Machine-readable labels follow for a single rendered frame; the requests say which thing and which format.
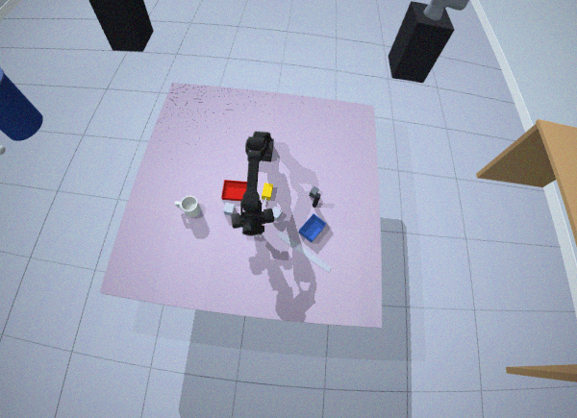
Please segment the white mug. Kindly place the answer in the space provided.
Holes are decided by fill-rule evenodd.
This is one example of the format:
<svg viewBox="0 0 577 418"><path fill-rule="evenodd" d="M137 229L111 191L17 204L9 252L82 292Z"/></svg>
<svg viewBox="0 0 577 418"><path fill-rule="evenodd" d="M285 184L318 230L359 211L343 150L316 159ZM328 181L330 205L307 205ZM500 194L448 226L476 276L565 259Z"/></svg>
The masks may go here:
<svg viewBox="0 0 577 418"><path fill-rule="evenodd" d="M177 208L182 208L188 217L195 217L201 212L201 208L193 196L185 197L182 202L175 202Z"/></svg>

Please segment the red tray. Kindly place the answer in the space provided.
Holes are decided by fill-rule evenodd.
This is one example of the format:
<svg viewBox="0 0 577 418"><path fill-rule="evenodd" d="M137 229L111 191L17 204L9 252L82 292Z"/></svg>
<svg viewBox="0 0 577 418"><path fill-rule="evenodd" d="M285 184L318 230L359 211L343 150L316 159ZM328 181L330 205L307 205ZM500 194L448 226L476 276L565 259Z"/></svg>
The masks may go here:
<svg viewBox="0 0 577 418"><path fill-rule="evenodd" d="M224 180L222 200L240 201L246 191L247 182Z"/></svg>

